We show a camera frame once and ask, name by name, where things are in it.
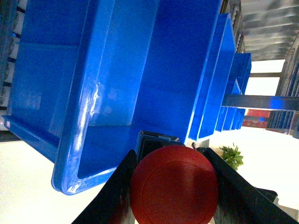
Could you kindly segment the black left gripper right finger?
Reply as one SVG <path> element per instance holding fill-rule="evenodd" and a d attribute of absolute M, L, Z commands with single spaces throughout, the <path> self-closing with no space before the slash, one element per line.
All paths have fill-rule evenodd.
<path fill-rule="evenodd" d="M 212 149 L 203 155 L 216 171 L 219 202 L 214 214 L 217 224 L 297 224 L 257 188 L 249 184 Z"/>

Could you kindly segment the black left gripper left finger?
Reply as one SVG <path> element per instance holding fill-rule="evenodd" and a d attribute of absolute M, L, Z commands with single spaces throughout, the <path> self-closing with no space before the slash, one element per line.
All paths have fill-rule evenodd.
<path fill-rule="evenodd" d="M 137 166 L 130 150 L 97 196 L 73 221 L 74 224 L 134 224 L 130 207 L 130 180 Z"/>

